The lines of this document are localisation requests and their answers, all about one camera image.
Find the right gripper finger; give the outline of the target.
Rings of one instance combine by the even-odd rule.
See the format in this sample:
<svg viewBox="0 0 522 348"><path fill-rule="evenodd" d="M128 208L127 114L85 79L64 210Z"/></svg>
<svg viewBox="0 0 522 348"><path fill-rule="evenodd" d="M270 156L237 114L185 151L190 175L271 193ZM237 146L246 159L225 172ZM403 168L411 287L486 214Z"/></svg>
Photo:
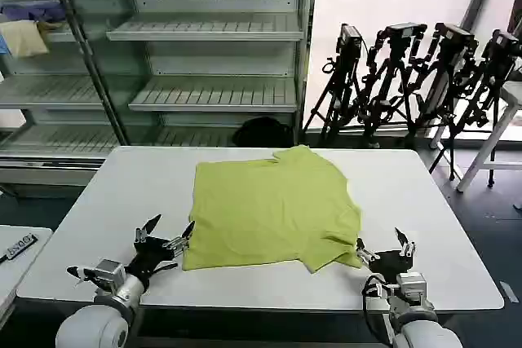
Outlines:
<svg viewBox="0 0 522 348"><path fill-rule="evenodd" d="M356 255L363 263L370 263L380 259L376 253L365 247L365 243L361 238L356 240Z"/></svg>
<svg viewBox="0 0 522 348"><path fill-rule="evenodd" d="M401 250L399 255L402 258L412 258L414 256L416 250L416 244L414 241L410 241L405 233L399 230L397 227L395 228L395 233L398 241L401 245Z"/></svg>

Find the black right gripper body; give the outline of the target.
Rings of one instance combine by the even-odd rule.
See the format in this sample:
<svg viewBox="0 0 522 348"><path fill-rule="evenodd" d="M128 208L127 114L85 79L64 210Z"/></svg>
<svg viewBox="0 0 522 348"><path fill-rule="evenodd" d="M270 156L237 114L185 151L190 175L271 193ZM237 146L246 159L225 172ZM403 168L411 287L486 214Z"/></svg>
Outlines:
<svg viewBox="0 0 522 348"><path fill-rule="evenodd" d="M374 274L380 274L387 283L396 284L397 276L410 270L410 257L401 256L400 250L377 252L368 262L368 268Z"/></svg>

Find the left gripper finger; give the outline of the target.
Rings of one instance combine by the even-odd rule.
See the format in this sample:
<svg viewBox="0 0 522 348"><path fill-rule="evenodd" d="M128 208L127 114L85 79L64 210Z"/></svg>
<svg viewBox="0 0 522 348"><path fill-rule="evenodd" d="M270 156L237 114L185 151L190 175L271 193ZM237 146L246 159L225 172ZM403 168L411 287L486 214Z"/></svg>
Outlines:
<svg viewBox="0 0 522 348"><path fill-rule="evenodd" d="M180 236L166 242L163 247L172 252L183 252L188 247L195 223L195 221L191 221Z"/></svg>
<svg viewBox="0 0 522 348"><path fill-rule="evenodd" d="M154 228L161 219L161 214L149 219L142 227L135 229L135 242L145 242L147 237L153 232Z"/></svg>

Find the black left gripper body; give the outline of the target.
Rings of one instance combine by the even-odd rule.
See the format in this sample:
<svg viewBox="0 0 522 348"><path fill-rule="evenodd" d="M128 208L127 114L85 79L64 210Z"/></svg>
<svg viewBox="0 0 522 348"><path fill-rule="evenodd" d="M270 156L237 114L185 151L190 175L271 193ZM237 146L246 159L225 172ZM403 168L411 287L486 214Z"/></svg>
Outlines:
<svg viewBox="0 0 522 348"><path fill-rule="evenodd" d="M170 240L148 236L145 242L135 242L136 255L125 267L128 275L133 275L141 283L148 283L153 275L178 266L175 259L180 252L172 252L163 245Z"/></svg>

